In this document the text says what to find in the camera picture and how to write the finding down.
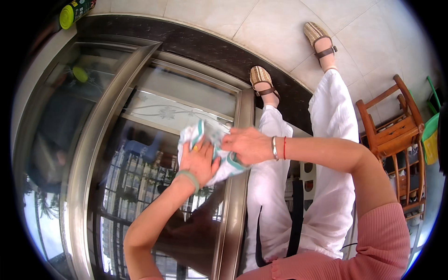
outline spray can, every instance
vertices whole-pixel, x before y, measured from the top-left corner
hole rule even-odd
[[[95,7],[96,0],[74,0],[70,4],[62,8],[59,14],[59,24],[62,28],[68,29],[85,15],[88,11]]]

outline sliding glass door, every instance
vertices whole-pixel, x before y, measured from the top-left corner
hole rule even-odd
[[[180,131],[254,122],[250,86],[123,36],[74,38],[30,94],[13,151],[19,212],[61,279],[128,279],[127,228],[178,171]],[[233,279],[246,214],[243,173],[192,195],[152,250],[166,279]]]

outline shoe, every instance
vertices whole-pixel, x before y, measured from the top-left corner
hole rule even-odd
[[[267,89],[267,90],[257,91],[255,89],[255,85],[258,84],[259,82],[267,82],[271,86],[271,88]],[[252,69],[250,69],[250,83],[252,84],[252,87],[255,90],[256,96],[267,95],[267,94],[273,92],[280,101],[280,95],[276,91],[274,86],[272,85],[271,76],[263,67],[254,66],[254,67],[252,67]]]
[[[306,38],[308,39],[311,46],[313,47],[314,52],[315,52],[314,55],[317,57],[318,60],[324,56],[327,56],[329,54],[337,52],[337,48],[336,48],[336,46],[333,45],[333,40],[331,39],[330,35],[328,35],[328,33],[324,29],[322,29],[320,26],[318,26],[314,22],[305,23],[303,26],[303,32],[305,33]],[[314,45],[316,44],[316,41],[321,38],[329,38],[332,43],[332,46],[330,48],[318,53],[316,51],[316,48],[314,47]],[[327,69],[323,69],[323,71],[326,72],[329,69],[337,70],[337,67],[332,65],[332,66],[329,66]]]

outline black fisheye border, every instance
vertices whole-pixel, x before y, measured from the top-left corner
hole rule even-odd
[[[17,214],[15,205],[15,188],[11,173],[9,151],[9,124],[12,109],[13,93],[15,92],[17,81],[23,72],[22,67],[26,65],[31,57],[30,46],[36,39],[36,35],[42,31],[42,27],[52,20],[52,16],[59,13],[69,0],[47,0],[41,2],[28,1],[4,1],[2,2],[2,42],[4,44],[3,52],[3,80],[4,90],[2,118],[4,125],[4,138],[7,139],[4,145],[3,164],[5,166],[4,185],[2,188],[2,238],[3,248],[0,256],[0,278],[25,278],[36,277],[40,279],[51,279],[43,264],[39,261],[35,251],[32,249],[30,241],[24,233],[21,221]],[[446,10],[441,1],[419,1],[405,0],[405,2],[414,12],[424,29],[427,31],[433,47],[439,57],[441,67],[441,84],[444,100],[447,99],[446,81],[447,81],[447,51],[446,51]],[[446,105],[441,111],[440,118],[442,128],[439,136],[446,141],[447,112]],[[445,172],[447,168],[446,155],[448,154],[440,146],[439,158],[441,167]],[[423,247],[419,257],[410,268],[404,279],[438,278],[444,275],[444,263],[446,257],[443,257],[445,251],[445,235],[442,226],[447,221],[446,214],[446,196],[447,182],[443,191],[442,202],[439,215],[436,219],[434,228]]]

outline tile floor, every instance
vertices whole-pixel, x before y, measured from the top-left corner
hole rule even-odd
[[[424,120],[430,117],[426,76],[440,82],[431,43],[400,0],[98,0],[92,13],[164,17],[210,30],[276,64],[311,91],[323,76],[302,32],[303,24],[313,21],[339,49],[336,63],[353,103],[372,100],[399,74]],[[397,94],[369,110],[376,124],[399,113]]]

